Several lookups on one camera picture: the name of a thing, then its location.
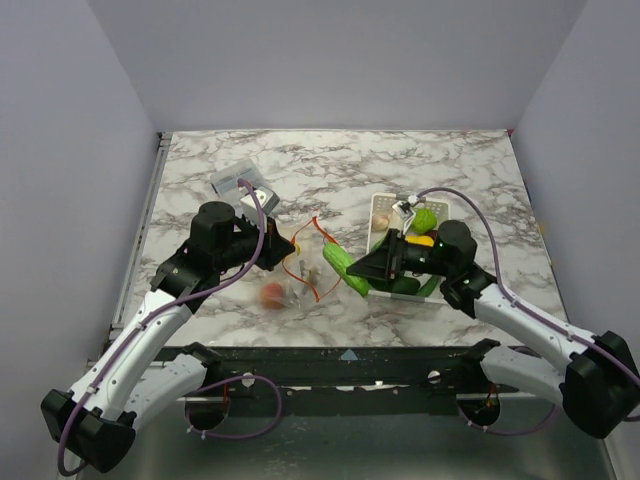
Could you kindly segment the clear zip top bag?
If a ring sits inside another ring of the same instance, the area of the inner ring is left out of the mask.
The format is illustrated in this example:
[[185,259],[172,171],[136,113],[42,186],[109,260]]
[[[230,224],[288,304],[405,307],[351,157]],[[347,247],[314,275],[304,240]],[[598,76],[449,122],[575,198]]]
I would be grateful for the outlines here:
[[345,280],[324,257],[326,245],[340,245],[315,211],[309,218],[279,228],[294,247],[292,254],[264,272],[255,300],[267,314],[308,313],[336,296]]

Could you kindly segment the green toy bitter gourd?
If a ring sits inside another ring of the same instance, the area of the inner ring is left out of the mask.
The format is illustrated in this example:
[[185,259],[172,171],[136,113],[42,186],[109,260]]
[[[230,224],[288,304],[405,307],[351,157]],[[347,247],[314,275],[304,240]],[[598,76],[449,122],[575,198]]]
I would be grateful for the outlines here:
[[324,245],[322,254],[329,266],[348,287],[361,297],[369,294],[370,284],[366,279],[347,273],[354,259],[346,250],[336,243],[329,242]]

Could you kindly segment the white plastic basket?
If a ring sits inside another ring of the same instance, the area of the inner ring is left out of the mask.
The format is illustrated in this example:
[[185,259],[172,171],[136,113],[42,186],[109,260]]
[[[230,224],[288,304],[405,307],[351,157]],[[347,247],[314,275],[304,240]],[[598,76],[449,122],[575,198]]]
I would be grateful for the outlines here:
[[[403,218],[393,210],[393,206],[399,201],[405,200],[406,198],[406,195],[395,193],[378,192],[372,195],[370,202],[370,219],[367,230],[367,253],[372,250],[373,246],[379,240],[384,238],[390,227],[396,228],[402,227],[404,225]],[[415,210],[418,210],[419,208],[427,208],[431,210],[437,217],[437,225],[440,225],[442,222],[451,218],[450,203],[447,200],[441,198],[433,196],[423,197],[415,206]],[[433,292],[428,297],[389,293],[378,291],[374,288],[370,289],[369,296],[419,304],[444,305],[445,300],[439,290],[441,282],[442,280],[438,281]]]

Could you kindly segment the orange toy peach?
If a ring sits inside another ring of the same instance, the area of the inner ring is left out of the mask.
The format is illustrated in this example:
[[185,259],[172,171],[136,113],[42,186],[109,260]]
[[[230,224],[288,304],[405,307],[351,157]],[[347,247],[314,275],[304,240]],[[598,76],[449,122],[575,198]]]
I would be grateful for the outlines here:
[[278,282],[265,284],[259,293],[260,304],[268,310],[280,310],[285,307],[286,292]]

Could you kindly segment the white toy mushroom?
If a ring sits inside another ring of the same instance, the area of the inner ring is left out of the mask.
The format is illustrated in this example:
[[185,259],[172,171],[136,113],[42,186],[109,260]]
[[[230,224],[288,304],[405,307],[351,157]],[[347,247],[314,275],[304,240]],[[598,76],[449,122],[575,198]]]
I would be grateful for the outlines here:
[[304,296],[307,293],[312,293],[313,289],[317,286],[321,275],[321,268],[306,260],[300,260],[298,266],[300,270],[299,277],[302,282],[299,294]]

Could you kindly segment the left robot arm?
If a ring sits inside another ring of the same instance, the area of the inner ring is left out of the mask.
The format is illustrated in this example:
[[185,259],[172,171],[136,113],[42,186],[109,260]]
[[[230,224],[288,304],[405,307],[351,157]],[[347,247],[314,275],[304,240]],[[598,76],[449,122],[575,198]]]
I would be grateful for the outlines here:
[[137,313],[102,357],[71,387],[44,397],[41,411],[58,443],[59,474],[73,477],[87,466],[109,472],[142,426],[172,402],[225,391],[235,379],[199,343],[184,347],[150,377],[144,374],[206,299],[252,267],[273,270],[294,251],[259,192],[246,195],[240,209],[220,201],[203,204],[187,239],[158,266]]

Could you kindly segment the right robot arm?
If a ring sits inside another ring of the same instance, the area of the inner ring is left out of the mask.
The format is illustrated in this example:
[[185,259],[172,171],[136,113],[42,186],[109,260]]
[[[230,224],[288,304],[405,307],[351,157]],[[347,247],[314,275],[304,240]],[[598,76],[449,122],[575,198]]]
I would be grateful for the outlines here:
[[476,263],[476,250],[460,221],[443,222],[431,246],[411,243],[392,229],[346,272],[379,282],[405,272],[442,277],[440,291],[453,309],[499,328],[534,352],[492,343],[461,365],[467,389],[480,392],[493,383],[514,387],[561,407],[584,433],[606,438],[639,405],[639,372],[627,342],[612,331],[596,335],[575,327],[519,300]]

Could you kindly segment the dark toy avocado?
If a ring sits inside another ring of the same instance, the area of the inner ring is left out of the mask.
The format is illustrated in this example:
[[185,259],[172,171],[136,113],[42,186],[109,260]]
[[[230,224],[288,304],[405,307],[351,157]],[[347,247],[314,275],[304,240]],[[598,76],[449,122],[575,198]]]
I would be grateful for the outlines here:
[[392,281],[389,292],[392,294],[415,295],[421,288],[421,283],[416,278],[401,277]]

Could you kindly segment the beige toy garlic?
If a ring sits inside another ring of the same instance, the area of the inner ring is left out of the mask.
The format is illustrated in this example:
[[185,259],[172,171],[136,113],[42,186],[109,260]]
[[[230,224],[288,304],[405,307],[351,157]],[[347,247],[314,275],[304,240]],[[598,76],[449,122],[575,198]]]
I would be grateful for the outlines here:
[[388,215],[375,214],[371,217],[371,230],[374,232],[386,231],[389,228],[389,224]]

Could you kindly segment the green toy pea pod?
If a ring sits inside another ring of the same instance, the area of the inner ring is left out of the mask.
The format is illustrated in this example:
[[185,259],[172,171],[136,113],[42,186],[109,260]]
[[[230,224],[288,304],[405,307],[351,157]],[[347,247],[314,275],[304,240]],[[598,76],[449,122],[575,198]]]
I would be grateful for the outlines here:
[[441,283],[442,277],[432,275],[424,284],[420,286],[415,295],[421,298],[429,298]]

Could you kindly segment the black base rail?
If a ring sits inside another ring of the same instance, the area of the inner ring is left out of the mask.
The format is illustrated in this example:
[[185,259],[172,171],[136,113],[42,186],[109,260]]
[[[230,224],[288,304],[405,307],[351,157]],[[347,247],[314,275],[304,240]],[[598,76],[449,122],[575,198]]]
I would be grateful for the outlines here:
[[204,382],[232,384],[186,399],[207,418],[454,415],[457,401],[494,392],[472,347],[165,347],[167,363],[191,354],[207,368]]

